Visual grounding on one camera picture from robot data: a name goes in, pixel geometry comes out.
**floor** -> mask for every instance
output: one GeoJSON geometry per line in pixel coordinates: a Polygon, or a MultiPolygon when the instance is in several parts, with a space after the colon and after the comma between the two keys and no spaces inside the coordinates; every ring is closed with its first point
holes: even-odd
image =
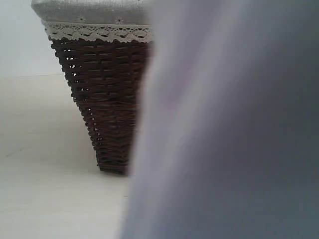
{"type": "Polygon", "coordinates": [[[63,76],[0,82],[0,238],[114,239],[128,179],[99,171],[63,76]]]}

